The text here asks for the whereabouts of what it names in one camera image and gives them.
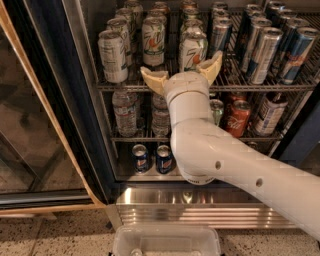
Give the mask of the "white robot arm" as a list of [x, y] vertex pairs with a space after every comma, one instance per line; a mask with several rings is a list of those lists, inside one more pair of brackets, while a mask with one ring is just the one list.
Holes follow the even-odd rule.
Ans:
[[141, 67], [147, 86], [166, 100], [171, 149], [185, 180], [232, 184], [320, 240], [320, 177], [267, 157], [214, 123], [209, 87], [222, 66], [222, 53], [194, 71], [170, 76]]

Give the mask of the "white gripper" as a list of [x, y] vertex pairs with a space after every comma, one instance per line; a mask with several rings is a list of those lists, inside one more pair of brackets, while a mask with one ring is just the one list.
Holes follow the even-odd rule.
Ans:
[[209, 85], [216, 80], [222, 67], [223, 53], [217, 51], [211, 59], [207, 59], [196, 66], [196, 72], [182, 72], [169, 79], [167, 71], [151, 71], [147, 67], [140, 68], [145, 84], [155, 93], [171, 102], [183, 93], [201, 93], [209, 96]]

